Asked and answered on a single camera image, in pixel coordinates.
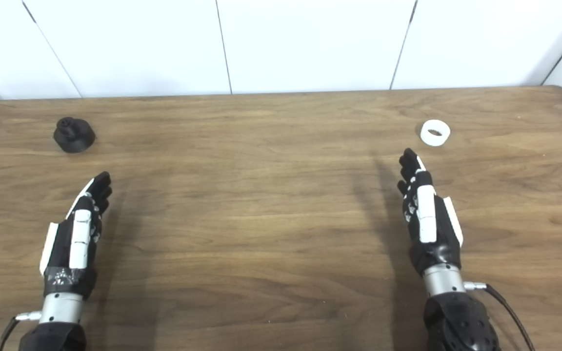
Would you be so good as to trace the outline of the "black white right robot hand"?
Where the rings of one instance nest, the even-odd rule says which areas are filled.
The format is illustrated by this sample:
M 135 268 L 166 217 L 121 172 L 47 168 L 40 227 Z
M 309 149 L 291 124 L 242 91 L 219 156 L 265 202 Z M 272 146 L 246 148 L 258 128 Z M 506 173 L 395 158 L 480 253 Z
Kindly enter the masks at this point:
M 435 191 L 421 158 L 406 148 L 399 158 L 402 212 L 411 239 L 409 258 L 420 275 L 434 265 L 462 268 L 462 233 L 451 201 Z

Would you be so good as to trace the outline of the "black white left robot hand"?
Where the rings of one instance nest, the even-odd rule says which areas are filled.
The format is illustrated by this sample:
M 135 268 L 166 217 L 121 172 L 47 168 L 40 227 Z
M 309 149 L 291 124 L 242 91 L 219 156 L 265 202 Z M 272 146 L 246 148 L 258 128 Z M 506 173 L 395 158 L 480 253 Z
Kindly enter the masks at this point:
M 40 258 L 44 297 L 73 293 L 87 300 L 96 286 L 97 244 L 112 194 L 111 175 L 102 172 L 78 193 L 63 221 L 50 223 Z

